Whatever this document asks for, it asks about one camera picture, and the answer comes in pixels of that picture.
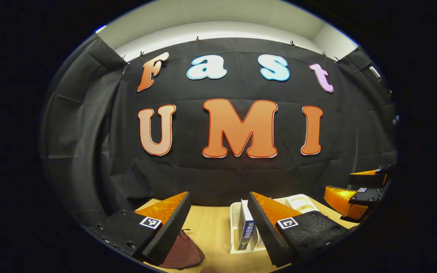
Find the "maroon bag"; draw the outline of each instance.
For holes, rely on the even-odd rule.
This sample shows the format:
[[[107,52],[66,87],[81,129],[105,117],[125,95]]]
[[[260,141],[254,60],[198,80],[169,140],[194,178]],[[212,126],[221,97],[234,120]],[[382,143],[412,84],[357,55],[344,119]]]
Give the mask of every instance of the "maroon bag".
[[[175,244],[171,247],[168,256],[166,256],[165,261],[160,267],[183,270],[184,268],[197,266],[205,259],[203,252],[196,246],[191,238],[184,233],[184,230],[189,229],[180,231]]]

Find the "book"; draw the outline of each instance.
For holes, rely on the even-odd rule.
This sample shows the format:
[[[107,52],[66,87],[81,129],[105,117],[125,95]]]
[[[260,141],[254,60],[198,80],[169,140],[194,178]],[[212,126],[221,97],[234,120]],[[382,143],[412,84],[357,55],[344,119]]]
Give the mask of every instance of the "book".
[[[238,233],[239,247],[238,250],[247,249],[247,245],[255,229],[254,219],[247,208],[247,200],[241,200],[241,213],[239,214]]]

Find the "wooden table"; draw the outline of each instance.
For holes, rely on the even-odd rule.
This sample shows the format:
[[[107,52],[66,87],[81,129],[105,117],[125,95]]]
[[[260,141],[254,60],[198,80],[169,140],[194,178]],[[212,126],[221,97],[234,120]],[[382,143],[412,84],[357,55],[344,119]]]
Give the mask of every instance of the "wooden table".
[[[340,213],[311,199],[320,212],[345,228],[358,225],[340,220]],[[151,199],[137,210],[160,202]],[[258,251],[243,254],[230,254],[230,207],[229,206],[191,206],[190,212],[182,229],[189,228],[187,235],[200,247],[205,259],[199,266],[184,270],[168,269],[153,266],[161,271],[173,273],[200,273],[203,268],[212,268],[218,273],[269,273],[280,268],[272,265],[267,251]]]

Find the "pink letter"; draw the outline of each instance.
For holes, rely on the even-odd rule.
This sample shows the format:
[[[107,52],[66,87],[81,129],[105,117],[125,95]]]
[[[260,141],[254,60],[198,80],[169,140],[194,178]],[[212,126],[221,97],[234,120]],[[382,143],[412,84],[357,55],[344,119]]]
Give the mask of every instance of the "pink letter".
[[[328,76],[328,72],[323,70],[319,64],[311,64],[310,65],[311,70],[314,71],[316,74],[316,77],[318,78],[319,85],[326,91],[326,92],[333,92],[333,85],[330,85],[328,81],[326,80],[326,77]]]

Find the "letter m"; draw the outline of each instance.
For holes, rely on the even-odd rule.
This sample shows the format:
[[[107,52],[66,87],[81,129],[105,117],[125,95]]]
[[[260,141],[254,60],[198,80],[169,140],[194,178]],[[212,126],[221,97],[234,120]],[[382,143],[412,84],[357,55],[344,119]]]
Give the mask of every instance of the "letter m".
[[[210,129],[208,146],[203,149],[205,157],[225,157],[227,149],[223,147],[225,135],[232,153],[238,157],[244,151],[248,139],[252,135],[252,145],[247,149],[247,155],[253,158],[274,157],[277,149],[274,147],[273,125],[274,113],[278,109],[276,103],[269,100],[257,100],[241,121],[229,100],[213,99],[203,103],[210,114]]]

